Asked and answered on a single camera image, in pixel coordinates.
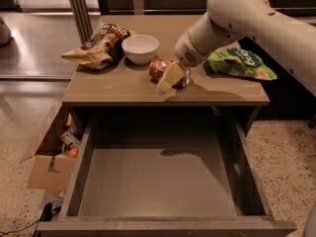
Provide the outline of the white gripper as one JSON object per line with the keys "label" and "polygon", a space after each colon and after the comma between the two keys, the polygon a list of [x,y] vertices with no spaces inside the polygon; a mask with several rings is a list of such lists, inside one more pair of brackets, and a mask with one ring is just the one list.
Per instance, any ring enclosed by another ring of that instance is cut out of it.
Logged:
{"label": "white gripper", "polygon": [[175,44],[174,56],[180,61],[174,61],[167,66],[158,81],[156,91],[166,94],[172,87],[182,87],[185,82],[186,68],[196,67],[204,62],[210,53],[210,47],[204,35],[195,34],[191,29],[186,30]]}

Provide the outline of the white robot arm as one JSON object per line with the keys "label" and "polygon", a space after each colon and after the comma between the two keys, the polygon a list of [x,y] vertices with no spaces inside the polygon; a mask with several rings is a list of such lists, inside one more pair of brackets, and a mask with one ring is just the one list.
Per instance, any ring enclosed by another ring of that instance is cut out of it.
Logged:
{"label": "white robot arm", "polygon": [[288,17],[268,0],[207,0],[206,12],[175,45],[176,60],[157,91],[164,94],[216,49],[247,37],[316,95],[316,27]]}

